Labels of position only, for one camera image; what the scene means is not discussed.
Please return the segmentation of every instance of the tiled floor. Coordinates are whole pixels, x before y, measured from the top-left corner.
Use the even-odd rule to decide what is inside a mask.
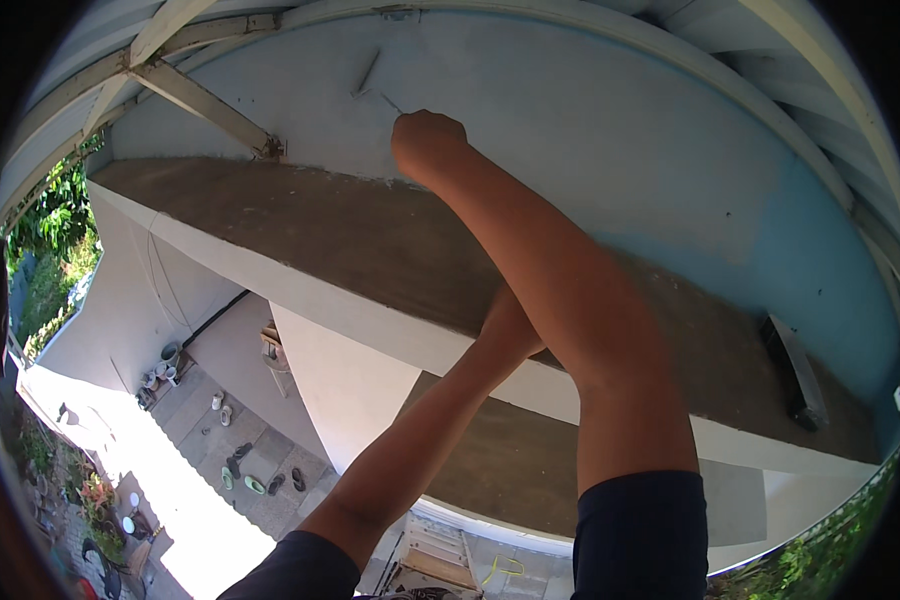
[[[237,513],[278,541],[317,508],[340,477],[324,459],[269,426],[229,392],[223,404],[230,406],[233,414],[230,425],[223,426],[220,411],[210,407],[214,392],[221,389],[200,365],[189,361],[179,387],[167,390],[151,414],[180,454],[214,491]],[[252,443],[253,449],[240,461],[240,478],[234,482],[233,489],[226,489],[221,470],[228,456],[246,442]],[[290,476],[294,467],[303,474],[305,491],[294,488]],[[264,486],[276,474],[284,474],[287,481],[276,495],[260,495],[244,484],[243,475],[248,474]],[[370,594],[376,588],[402,529],[403,519],[400,519],[384,534],[363,571],[358,592]],[[477,535],[466,534],[466,539],[477,579],[486,581],[483,589],[488,600],[560,600],[573,594],[569,558],[531,552]],[[162,535],[151,550],[150,556],[156,559],[151,572],[153,590],[160,584],[156,578],[165,574],[160,570],[159,558],[172,544],[167,535]],[[497,566],[493,569],[495,558]],[[522,571],[522,574],[503,571]],[[166,597],[178,597],[172,585],[166,588],[169,591]]]

